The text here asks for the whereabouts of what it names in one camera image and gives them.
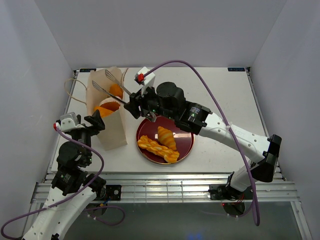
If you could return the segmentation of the long braided pastry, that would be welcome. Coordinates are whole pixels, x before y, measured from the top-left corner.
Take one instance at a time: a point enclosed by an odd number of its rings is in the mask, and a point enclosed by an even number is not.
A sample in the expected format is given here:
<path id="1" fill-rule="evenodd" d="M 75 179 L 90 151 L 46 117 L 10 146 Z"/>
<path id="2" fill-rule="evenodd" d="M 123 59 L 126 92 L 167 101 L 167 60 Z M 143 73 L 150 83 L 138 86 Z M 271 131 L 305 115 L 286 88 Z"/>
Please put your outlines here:
<path id="1" fill-rule="evenodd" d="M 112 84 L 109 88 L 109 93 L 111 93 L 112 95 L 120 98 L 120 99 L 123 99 L 123 94 L 124 94 L 124 91 L 123 89 L 116 83 Z"/>

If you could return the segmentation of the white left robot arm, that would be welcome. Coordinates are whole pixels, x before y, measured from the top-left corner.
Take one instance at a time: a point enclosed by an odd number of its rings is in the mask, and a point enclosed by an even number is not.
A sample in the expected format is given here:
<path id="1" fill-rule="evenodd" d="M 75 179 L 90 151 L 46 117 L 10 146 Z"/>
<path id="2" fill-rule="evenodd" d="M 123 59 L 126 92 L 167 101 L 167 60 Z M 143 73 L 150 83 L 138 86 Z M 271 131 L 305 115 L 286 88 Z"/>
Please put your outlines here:
<path id="1" fill-rule="evenodd" d="M 100 112 L 84 117 L 74 112 L 62 115 L 53 125 L 67 141 L 58 150 L 58 169 L 51 182 L 43 210 L 23 240 L 61 240 L 90 201 L 105 193 L 106 180 L 84 171 L 92 163 L 91 137 L 105 129 Z"/>

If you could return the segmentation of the metal tongs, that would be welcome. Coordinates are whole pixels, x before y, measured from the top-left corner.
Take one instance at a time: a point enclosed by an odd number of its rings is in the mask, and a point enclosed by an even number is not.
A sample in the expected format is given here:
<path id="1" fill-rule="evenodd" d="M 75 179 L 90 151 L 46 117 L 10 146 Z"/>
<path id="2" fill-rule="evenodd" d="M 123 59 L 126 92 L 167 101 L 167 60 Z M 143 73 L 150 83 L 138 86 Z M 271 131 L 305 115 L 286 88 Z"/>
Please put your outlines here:
<path id="1" fill-rule="evenodd" d="M 128 68 L 122 71 L 118 67 L 108 67 L 92 73 L 90 83 L 97 91 L 113 98 L 121 105 L 124 105 L 124 95 L 130 95 L 131 92 L 125 87 L 125 76 Z"/>

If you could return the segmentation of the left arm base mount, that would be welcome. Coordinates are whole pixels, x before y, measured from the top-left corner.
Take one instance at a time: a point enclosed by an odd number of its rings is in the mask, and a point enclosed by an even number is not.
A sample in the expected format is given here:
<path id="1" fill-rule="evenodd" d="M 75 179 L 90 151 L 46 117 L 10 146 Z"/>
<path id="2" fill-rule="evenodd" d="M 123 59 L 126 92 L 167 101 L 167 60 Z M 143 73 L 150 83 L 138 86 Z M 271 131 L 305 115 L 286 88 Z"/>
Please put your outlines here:
<path id="1" fill-rule="evenodd" d="M 102 201 L 120 201 L 122 186 L 119 184 L 109 184 L 102 188 L 100 200 Z"/>

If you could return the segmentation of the long white-edged bread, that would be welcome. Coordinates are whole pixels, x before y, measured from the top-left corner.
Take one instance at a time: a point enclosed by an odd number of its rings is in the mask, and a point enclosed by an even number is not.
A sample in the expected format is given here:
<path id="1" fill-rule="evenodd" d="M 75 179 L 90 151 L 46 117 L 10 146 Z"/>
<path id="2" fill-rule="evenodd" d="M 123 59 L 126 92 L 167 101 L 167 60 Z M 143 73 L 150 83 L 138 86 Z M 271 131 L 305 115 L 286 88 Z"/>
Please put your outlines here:
<path id="1" fill-rule="evenodd" d="M 117 100 L 113 99 L 112 97 L 108 97 L 108 98 L 102 100 L 99 103 L 99 106 L 102 108 L 105 108 L 107 110 L 115 112 L 120 108 L 120 103 Z"/>

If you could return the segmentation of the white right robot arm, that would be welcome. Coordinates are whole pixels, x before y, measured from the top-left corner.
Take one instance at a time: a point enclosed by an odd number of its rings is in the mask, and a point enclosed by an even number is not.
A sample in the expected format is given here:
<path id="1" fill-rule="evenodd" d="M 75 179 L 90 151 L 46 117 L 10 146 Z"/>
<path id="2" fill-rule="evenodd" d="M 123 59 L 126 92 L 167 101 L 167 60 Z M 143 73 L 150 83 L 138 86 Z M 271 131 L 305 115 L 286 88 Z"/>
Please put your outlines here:
<path id="1" fill-rule="evenodd" d="M 173 120 L 184 132 L 213 139 L 242 152 L 249 166 L 231 174 L 225 187 L 228 191 L 241 193 L 252 182 L 273 180 L 282 143 L 280 136 L 261 136 L 230 125 L 209 108 L 187 101 L 184 91 L 173 82 L 164 82 L 157 88 L 147 87 L 145 93 L 132 93 L 124 108 L 135 119 L 144 117 L 155 121 L 156 116 L 162 116 Z"/>

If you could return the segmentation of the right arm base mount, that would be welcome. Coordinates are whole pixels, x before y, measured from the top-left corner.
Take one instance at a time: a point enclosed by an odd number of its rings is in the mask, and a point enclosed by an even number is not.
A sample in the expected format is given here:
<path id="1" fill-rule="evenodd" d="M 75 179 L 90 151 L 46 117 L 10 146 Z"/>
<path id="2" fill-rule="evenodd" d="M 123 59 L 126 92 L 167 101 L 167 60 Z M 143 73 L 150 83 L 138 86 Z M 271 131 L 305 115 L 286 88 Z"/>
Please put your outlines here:
<path id="1" fill-rule="evenodd" d="M 210 184 L 208 187 L 211 200 L 238 200 L 242 192 L 224 184 Z"/>

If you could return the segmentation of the round orange bun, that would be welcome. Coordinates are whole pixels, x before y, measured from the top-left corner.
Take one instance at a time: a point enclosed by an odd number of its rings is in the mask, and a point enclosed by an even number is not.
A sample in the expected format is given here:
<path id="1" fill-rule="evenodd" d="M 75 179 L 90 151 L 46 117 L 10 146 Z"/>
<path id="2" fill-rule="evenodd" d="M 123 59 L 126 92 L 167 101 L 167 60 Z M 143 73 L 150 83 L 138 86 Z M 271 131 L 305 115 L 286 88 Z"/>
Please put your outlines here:
<path id="1" fill-rule="evenodd" d="M 101 118 L 105 118 L 109 115 L 111 115 L 114 111 L 110 110 L 110 109 L 107 109 L 107 108 L 104 108 L 104 107 L 101 107 L 101 106 L 95 106 L 93 111 L 99 111 L 99 114 L 101 116 Z"/>

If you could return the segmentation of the cream paper bag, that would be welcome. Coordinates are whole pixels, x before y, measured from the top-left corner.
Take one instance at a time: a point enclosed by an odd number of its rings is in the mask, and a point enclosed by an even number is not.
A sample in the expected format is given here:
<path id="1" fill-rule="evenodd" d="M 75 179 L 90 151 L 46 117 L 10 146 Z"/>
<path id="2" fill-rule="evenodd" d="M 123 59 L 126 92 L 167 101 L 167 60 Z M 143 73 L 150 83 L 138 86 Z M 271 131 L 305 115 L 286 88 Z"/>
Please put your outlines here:
<path id="1" fill-rule="evenodd" d="M 72 99 L 85 105 L 88 115 L 92 115 L 94 113 L 94 107 L 99 106 L 101 101 L 109 98 L 91 85 L 91 77 L 93 76 L 93 73 L 97 71 L 99 70 L 89 73 L 87 83 L 79 81 L 79 83 L 85 88 L 85 100 L 80 100 L 72 96 L 67 87 L 64 87 L 65 92 Z M 126 145 L 125 109 L 123 105 L 120 104 L 120 108 L 117 111 L 114 111 L 111 115 L 102 118 L 102 120 L 105 124 L 105 130 L 100 131 L 97 135 L 102 147 L 108 151 Z"/>

